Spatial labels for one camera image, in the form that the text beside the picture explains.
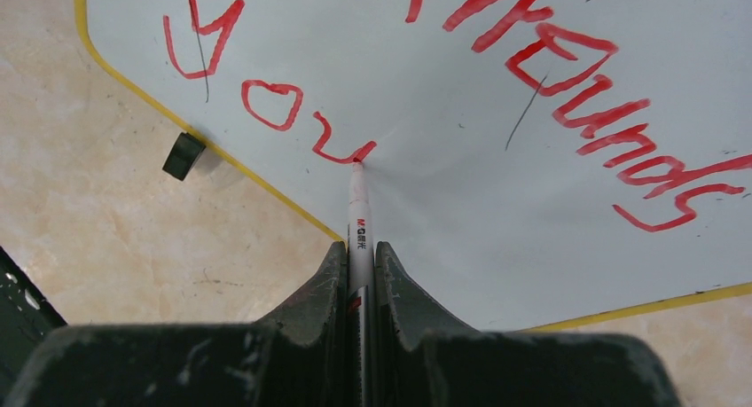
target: handwritten word friends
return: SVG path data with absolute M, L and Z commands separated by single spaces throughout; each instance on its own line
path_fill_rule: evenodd
M 498 1 L 500 0 L 466 0 L 447 18 L 447 20 L 444 21 L 443 29 L 451 32 L 472 15 L 485 10 L 489 5 Z M 613 57 L 619 49 L 614 43 L 606 39 L 595 38 L 567 30 L 549 22 L 544 22 L 544 20 L 548 20 L 554 15 L 554 10 L 550 6 L 534 9 L 533 4 L 535 1 L 536 0 L 518 0 L 512 6 L 512 9 L 504 14 L 504 16 L 501 17 L 493 27 L 490 27 L 485 33 L 479 35 L 475 39 L 471 46 L 471 50 L 478 53 L 484 52 L 493 44 L 501 40 L 506 32 L 515 24 L 536 22 L 537 24 L 534 26 L 533 32 L 538 40 L 514 53 L 512 57 L 506 61 L 506 68 L 531 89 L 537 90 L 540 95 L 545 97 L 552 97 L 561 92 L 571 90 L 575 88 L 575 86 L 590 79 L 592 81 L 591 86 L 584 88 L 567 103 L 558 107 L 552 114 L 553 119 L 564 128 L 580 129 L 580 136 L 586 139 L 595 138 L 596 133 L 599 130 L 620 121 L 622 118 L 632 113 L 636 113 L 637 111 L 650 106 L 650 99 L 642 98 L 625 102 L 624 104 L 614 106 L 602 112 L 592 113 L 581 117 L 568 117 L 583 103 L 614 86 L 613 81 L 609 77 L 603 74 L 596 74 L 596 72 L 604 63 L 606 63 L 606 61 Z M 424 0 L 410 0 L 407 18 L 405 19 L 407 23 L 412 23 L 418 19 L 423 2 Z M 538 54 L 543 49 L 547 49 L 566 61 L 579 60 L 579 58 L 571 51 L 562 48 L 557 43 L 557 40 L 568 41 L 570 43 L 575 43 L 599 51 L 602 53 L 602 57 L 592 63 L 582 73 L 572 76 L 567 80 L 552 82 L 549 85 L 544 86 L 542 84 L 543 81 L 536 80 L 535 77 L 526 72 L 521 66 L 526 60 Z M 647 128 L 648 123 L 642 123 L 632 126 L 631 128 L 599 137 L 598 139 L 583 145 L 576 152 L 585 156 L 608 147 L 609 145 L 636 145 L 637 148 L 634 150 L 620 154 L 611 160 L 607 160 L 603 164 L 606 168 L 614 168 L 628 161 L 642 158 L 646 154 L 652 153 L 657 149 L 656 143 L 648 135 L 643 133 Z M 659 173 L 652 176 L 635 176 L 643 171 L 657 168 L 659 166 L 668 166 L 669 170 L 662 174 Z M 657 184 L 643 197 L 644 199 L 649 200 L 661 196 L 669 190 L 678 188 L 684 184 L 691 183 L 711 174 L 750 169 L 752 168 L 752 154 L 709 165 L 704 168 L 692 170 L 685 170 L 685 168 L 686 165 L 683 161 L 673 156 L 659 155 L 629 166 L 619 172 L 616 177 L 628 185 Z M 624 207 L 619 205 L 612 205 L 612 207 L 614 211 L 627 222 L 641 230 L 649 232 L 665 231 L 689 223 L 697 216 L 697 212 L 687 205 L 690 199 L 710 192 L 733 195 L 742 193 L 745 190 L 745 187 L 735 187 L 729 184 L 705 184 L 681 192 L 674 197 L 674 205 L 680 213 L 679 217 L 665 223 L 646 223 L 624 209 Z

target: pen label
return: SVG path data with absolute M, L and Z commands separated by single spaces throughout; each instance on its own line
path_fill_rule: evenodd
M 357 248 L 365 249 L 365 219 L 357 220 Z

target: handwritten word you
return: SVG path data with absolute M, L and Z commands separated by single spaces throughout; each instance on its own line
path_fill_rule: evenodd
M 219 18 L 217 18 L 216 20 L 212 21 L 211 23 L 205 26 L 202 26 L 199 23 L 199 6 L 198 6 L 197 1 L 188 0 L 188 6 L 190 7 L 190 10 L 191 10 L 191 28 L 193 32 L 197 34 L 197 36 L 211 35 L 214 32 L 217 32 L 217 31 L 219 32 L 219 36 L 216 39 L 216 44 L 212 51 L 211 58 L 209 59 L 208 66 L 204 66 L 203 69 L 192 71 L 192 72 L 186 72 L 185 70 L 183 70 L 183 68 L 177 62 L 177 58 L 175 54 L 175 46 L 173 44 L 173 39 L 172 39 L 172 32 L 170 30 L 169 16 L 165 15 L 162 17 L 162 26 L 164 28 L 165 43 L 167 44 L 167 53 L 169 56 L 169 60 L 172 63 L 172 66 L 185 79 L 191 80 L 191 79 L 207 78 L 208 80 L 208 77 L 214 75 L 216 73 L 217 68 L 219 67 L 219 62 L 220 62 L 220 59 L 222 58 L 222 52 L 224 51 L 224 46 L 227 44 L 228 40 L 230 39 L 232 29 L 235 27 L 235 24 L 238 22 L 238 19 L 240 18 L 240 14 L 243 12 L 243 8 L 246 6 L 246 3 L 244 0 L 235 0 Z M 250 99 L 251 90 L 254 87 L 256 89 L 267 90 L 268 92 L 272 92 L 274 94 L 278 94 L 281 96 L 287 96 L 291 94 L 294 95 L 293 105 L 291 106 L 290 111 L 287 114 L 287 117 L 284 122 L 279 122 L 279 123 L 271 122 L 254 110 L 254 108 L 251 105 L 251 99 Z M 301 105 L 303 101 L 303 92 L 297 86 L 287 84 L 287 83 L 269 83 L 269 82 L 261 81 L 258 79 L 249 79 L 249 80 L 244 81 L 240 85 L 240 96 L 243 101 L 243 106 L 246 108 L 246 110 L 251 116 L 256 118 L 256 120 L 260 121 L 264 125 L 268 126 L 269 128 L 283 131 L 283 132 L 293 127 L 293 124 L 295 123 L 295 119 L 298 115 L 298 112 L 301 109 Z M 317 121 L 319 121 L 319 123 L 321 123 L 321 125 L 324 127 L 324 131 L 321 134 L 321 136 L 318 138 L 318 141 L 311 148 L 311 151 L 313 151 L 315 154 L 318 154 L 320 157 L 323 157 L 324 159 L 327 159 L 334 163 L 340 163 L 340 164 L 352 163 L 353 161 L 362 161 L 363 159 L 365 159 L 365 156 L 367 156 L 368 153 L 370 153 L 371 150 L 373 150 L 373 148 L 376 146 L 376 143 L 374 141 L 369 141 L 365 143 L 365 145 L 363 145 L 362 147 L 355 150 L 352 154 L 350 154 L 350 156 L 345 157 L 345 158 L 338 158 L 338 157 L 332 156 L 331 154 L 325 153 L 324 145 L 326 144 L 327 141 L 329 141 L 329 138 L 332 136 L 332 125 L 321 114 L 321 112 L 314 112 L 313 117 Z
M 418 19 L 423 1 L 424 0 L 410 0 L 407 18 L 405 19 L 407 23 L 412 23 Z M 469 17 L 477 12 L 485 10 L 489 5 L 492 5 L 497 1 L 499 0 L 466 0 L 447 18 L 447 20 L 444 21 L 443 29 L 451 32 Z M 479 35 L 475 39 L 471 46 L 471 50 L 478 53 L 486 51 L 489 47 L 498 42 L 504 34 L 517 23 L 537 23 L 533 27 L 533 32 L 537 37 L 537 40 L 514 53 L 512 57 L 506 61 L 506 68 L 531 89 L 538 90 L 540 95 L 546 97 L 552 97 L 561 92 L 571 90 L 575 88 L 575 86 L 590 79 L 592 82 L 590 86 L 584 88 L 567 103 L 558 107 L 552 114 L 553 119 L 564 128 L 580 129 L 580 136 L 585 139 L 595 138 L 596 133 L 599 130 L 620 121 L 625 116 L 636 113 L 637 111 L 650 106 L 650 99 L 642 98 L 625 102 L 624 104 L 602 112 L 581 117 L 569 117 L 569 115 L 583 103 L 607 90 L 610 90 L 614 86 L 614 82 L 608 76 L 595 73 L 606 61 L 608 61 L 608 59 L 613 57 L 619 49 L 614 43 L 606 39 L 598 39 L 582 33 L 567 30 L 549 22 L 544 22 L 544 20 L 548 20 L 554 15 L 553 8 L 550 6 L 544 6 L 535 9 L 533 7 L 535 1 L 536 0 L 518 0 L 517 3 L 512 6 L 512 9 L 499 19 L 493 27 L 489 27 L 485 33 Z M 543 49 L 547 49 L 556 56 L 567 61 L 576 61 L 579 59 L 571 51 L 562 48 L 557 43 L 557 40 L 576 43 L 583 47 L 599 51 L 602 54 L 602 57 L 592 63 L 582 73 L 572 76 L 567 80 L 552 82 L 549 85 L 544 86 L 540 81 L 536 80 L 531 74 L 526 72 L 521 65 Z M 607 160 L 603 164 L 606 168 L 614 168 L 628 161 L 642 158 L 646 154 L 652 153 L 657 149 L 656 143 L 648 135 L 644 134 L 644 131 L 647 128 L 648 124 L 642 123 L 632 126 L 631 128 L 599 137 L 598 139 L 594 139 L 583 145 L 576 152 L 580 155 L 587 155 L 608 147 L 609 145 L 636 145 L 634 150 L 620 154 L 611 160 Z M 659 166 L 668 166 L 669 170 L 662 174 L 658 173 L 652 176 L 636 176 L 636 174 Z M 683 161 L 673 156 L 658 155 L 629 166 L 619 172 L 616 177 L 628 185 L 657 184 L 643 197 L 648 200 L 711 174 L 750 168 L 752 168 L 752 154 L 709 165 L 704 168 L 689 170 L 686 169 L 686 165 Z M 744 191 L 745 187 L 736 187 L 729 184 L 705 184 L 681 192 L 674 197 L 674 205 L 680 215 L 665 223 L 646 223 L 624 209 L 624 207 L 619 205 L 612 206 L 617 214 L 632 225 L 644 231 L 657 232 L 672 229 L 692 221 L 697 216 L 697 212 L 689 207 L 687 203 L 694 197 L 710 192 L 733 195 Z

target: gray scratch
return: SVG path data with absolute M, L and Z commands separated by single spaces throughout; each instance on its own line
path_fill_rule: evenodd
M 543 82 L 545 82 L 545 78 L 548 77 L 548 72 L 545 73 L 545 76 L 543 76 L 543 79 L 541 79 L 541 82 L 538 84 L 538 87 L 536 88 L 536 91 L 533 92 L 533 96 L 530 98 L 530 101 L 528 102 L 528 105 L 525 107 L 525 110 L 522 112 L 522 116 L 520 116 L 520 119 L 517 120 L 517 123 L 514 125 L 514 128 L 512 129 L 512 133 L 509 134 L 509 138 L 506 140 L 506 146 L 504 147 L 504 151 L 509 148 L 509 143 L 512 142 L 512 137 L 514 137 L 514 132 L 517 131 L 517 128 L 520 127 L 520 123 L 522 122 L 522 119 L 525 117 L 525 114 L 528 113 L 528 110 L 530 109 L 530 106 L 533 105 L 533 100 L 536 99 L 538 92 L 540 91 L 541 87 L 543 86 Z
M 205 348 L 209 343 L 211 343 L 211 338 L 204 340 L 203 342 L 196 344 L 191 348 L 190 351 L 188 351 L 188 356 L 185 359 L 185 366 L 183 367 L 183 370 L 180 371 L 180 373 L 177 374 L 177 383 L 183 386 L 187 386 L 188 383 L 191 381 L 191 366 L 193 362 L 193 357 L 198 353 L 200 350 Z
M 225 367 L 224 372 L 242 382 L 243 388 L 246 390 L 244 398 L 246 401 L 250 400 L 256 386 L 254 374 L 251 371 L 233 369 L 232 367 Z
M 323 286 L 323 285 L 325 285 L 325 284 L 327 284 L 327 283 L 331 283 L 331 282 L 333 282 L 333 281 L 334 281 L 334 280 L 336 280 L 336 279 L 337 279 L 338 277 L 339 277 L 339 276 L 334 276 L 334 277 L 331 277 L 331 278 L 327 278 L 326 280 L 324 280 L 324 281 L 322 281 L 321 283 L 317 284 L 317 285 L 316 285 L 316 289 L 320 288 L 321 286 Z
M 259 360 L 259 354 L 258 352 L 254 351 L 249 356 L 243 358 L 243 361 L 240 362 L 240 365 L 256 365 Z
M 152 394 L 155 392 L 157 392 L 157 384 L 152 382 L 152 384 L 146 388 L 144 396 L 152 396 Z
M 246 333 L 246 337 L 243 338 L 243 348 L 248 349 L 251 346 L 251 342 L 254 341 L 254 335 L 249 333 Z

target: pencil mark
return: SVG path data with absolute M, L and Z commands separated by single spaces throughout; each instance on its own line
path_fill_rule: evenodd
M 525 117 L 525 114 L 528 113 L 528 110 L 530 109 L 530 106 L 533 105 L 533 100 L 536 99 L 538 92 L 540 91 L 541 87 L 543 86 L 543 82 L 545 82 L 545 78 L 548 77 L 548 72 L 546 72 L 545 76 L 543 76 L 543 79 L 541 79 L 541 82 L 538 84 L 538 87 L 536 88 L 536 91 L 533 92 L 533 96 L 530 98 L 530 101 L 528 102 L 528 105 L 525 107 L 525 110 L 522 112 L 522 116 L 520 116 L 520 119 L 517 120 L 517 123 L 514 125 L 514 128 L 512 129 L 512 133 L 509 134 L 509 138 L 506 140 L 506 146 L 504 147 L 504 151 L 509 148 L 509 143 L 512 142 L 512 137 L 514 137 L 514 132 L 517 131 L 517 128 L 520 127 L 520 123 L 522 122 L 522 118 Z
M 207 61 L 204 59 L 204 47 L 201 45 L 201 36 L 199 35 L 199 16 L 196 15 L 196 10 L 193 9 L 193 6 L 191 5 L 191 0 L 188 0 L 188 8 L 191 9 L 191 19 L 195 28 L 196 32 L 196 42 L 199 43 L 199 54 L 201 54 L 201 67 L 204 69 L 204 83 L 207 86 L 207 100 L 206 103 L 209 102 L 209 73 L 207 71 Z

